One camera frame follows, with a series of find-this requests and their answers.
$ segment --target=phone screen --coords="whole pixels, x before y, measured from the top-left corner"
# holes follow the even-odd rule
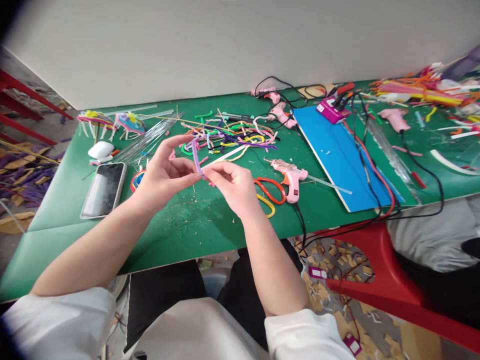
[[[117,205],[117,192],[123,185],[124,166],[123,163],[113,163],[98,167],[83,205],[82,219],[104,217],[112,212]]]

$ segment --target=scissors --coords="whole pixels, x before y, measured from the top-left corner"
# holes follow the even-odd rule
[[[266,196],[275,204],[277,205],[282,205],[285,203],[285,201],[287,200],[287,194],[285,193],[285,189],[284,187],[278,183],[277,181],[273,180],[273,179],[270,179],[268,177],[257,177],[256,179],[254,178],[253,179],[253,182],[255,184],[257,184],[260,189],[262,189],[262,191],[266,194]],[[281,200],[277,200],[271,193],[270,191],[267,190],[267,188],[261,183],[261,182],[265,182],[265,183],[270,183],[270,184],[273,184],[275,185],[279,190],[280,190],[280,193],[281,193]],[[266,217],[267,218],[271,218],[273,215],[275,215],[275,207],[274,205],[268,201],[266,198],[264,198],[263,196],[257,194],[256,195],[258,197],[258,199],[265,203],[270,209],[271,209],[271,213],[268,214]]]

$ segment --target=red chair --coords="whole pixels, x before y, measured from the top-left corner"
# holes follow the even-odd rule
[[[38,102],[44,104],[45,106],[49,107],[50,109],[54,110],[55,112],[62,114],[68,119],[73,119],[70,115],[68,115],[65,111],[59,109],[55,105],[53,105],[50,101],[47,101],[44,97],[40,96],[37,92],[33,91],[31,88],[28,86],[24,85],[20,81],[18,81],[16,78],[13,76],[10,76],[7,74],[5,71],[0,70],[0,105],[3,105],[20,115],[35,120],[35,121],[40,121],[43,120],[43,117],[37,114],[35,111],[31,110],[30,108],[26,107],[23,105],[21,102],[18,102],[15,100],[13,97],[9,96],[8,94],[4,93],[5,89],[11,89],[15,88],[17,90],[20,90],[22,93],[25,93],[26,95],[30,96],[31,98],[37,100]],[[0,124],[7,125],[11,128],[14,128],[21,133],[24,133],[28,136],[31,136],[32,138],[35,138],[37,140],[40,140],[42,143],[48,144],[48,145],[55,145],[56,142],[49,139],[48,137],[45,137],[38,132],[35,132],[31,130],[30,128],[19,124],[15,120],[12,120],[11,118],[0,114]],[[18,141],[12,139],[11,137],[0,133],[0,139],[3,139],[5,141],[11,142],[13,144],[17,144]]]
[[[331,290],[480,353],[479,330],[430,310],[429,301],[400,268],[384,223],[372,224],[344,235],[332,235],[331,238],[360,248],[375,272],[372,283],[327,279],[326,284]]]

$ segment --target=left hand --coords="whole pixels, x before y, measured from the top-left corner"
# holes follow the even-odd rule
[[[192,135],[177,135],[163,140],[148,162],[138,188],[131,196],[142,212],[155,215],[179,191],[197,183],[201,178],[193,161],[178,157],[169,159],[173,149],[193,140]]]

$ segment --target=green table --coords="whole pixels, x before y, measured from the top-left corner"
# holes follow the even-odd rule
[[[366,86],[366,84],[367,82],[363,82],[359,86]],[[292,90],[283,91],[283,93],[289,98],[295,98]],[[232,94],[159,102],[157,108],[143,110],[142,113],[153,114],[176,109],[178,105],[179,111],[185,112],[183,118],[193,120],[195,115],[207,114],[210,110],[215,112],[217,108],[236,114],[262,114],[268,110],[270,104],[269,101],[259,100],[248,94]],[[133,107],[121,106],[101,110],[111,112]],[[383,104],[374,104],[373,106],[376,111],[384,107]],[[428,113],[428,109],[425,108],[421,111],[424,116]],[[414,119],[413,113],[408,116]],[[145,120],[148,128],[153,126],[156,121],[155,119]],[[445,114],[438,111],[432,117],[428,127],[434,126],[433,129],[436,129],[449,125],[450,122],[445,119]],[[401,145],[398,135],[391,130],[388,124],[382,125],[382,128],[392,144]],[[360,121],[357,122],[357,129],[358,134],[363,133],[364,128]],[[179,123],[171,129],[173,135],[184,132],[184,128]],[[121,149],[127,146],[129,141],[119,140],[120,133],[115,136],[114,145]],[[412,151],[426,153],[429,150],[423,141],[424,130],[420,131],[413,126],[408,136],[410,139],[414,139],[411,144]],[[281,181],[283,176],[263,161],[263,157],[267,156],[271,159],[283,159],[294,163],[299,168],[307,169],[315,177],[326,178],[311,149],[296,133],[282,127],[279,129],[278,137],[280,138],[277,141],[278,150],[271,150],[269,154],[266,154],[263,149],[250,148],[236,164],[250,168],[254,177],[263,176]],[[92,176],[87,176],[92,171],[92,167],[89,166],[87,150],[93,143],[91,135],[86,137],[81,133],[80,128],[77,129],[41,207],[28,232],[22,237],[0,281],[0,301],[9,301],[25,295],[55,257],[99,222],[99,220],[80,219],[80,211],[92,178]],[[369,152],[378,166],[406,199],[404,205],[417,205],[403,181],[395,175],[395,171],[389,165],[383,151],[375,144],[370,135],[367,144]],[[207,156],[207,151],[203,149],[199,156],[200,158]],[[405,154],[400,154],[400,156],[410,168],[414,167]],[[441,178],[447,199],[480,192],[480,183],[475,177],[454,173],[429,155],[419,158],[419,161]],[[129,180],[134,172],[133,168],[128,171],[121,201],[131,195]],[[435,181],[421,170],[418,173],[428,186],[425,190],[417,187],[418,197],[423,204],[437,202],[439,192]],[[316,182],[300,185],[299,205],[305,219],[307,232],[359,222],[371,219],[375,215],[371,210],[348,213],[331,188]],[[302,229],[295,209],[288,204],[275,207],[276,215],[271,218],[271,223],[278,237],[285,238],[301,234]],[[167,207],[153,218],[120,272],[125,274],[142,271],[238,249],[245,245],[244,231],[238,217],[230,210],[217,188],[212,188],[205,181],[201,181],[195,185],[195,189],[189,188],[177,194]]]

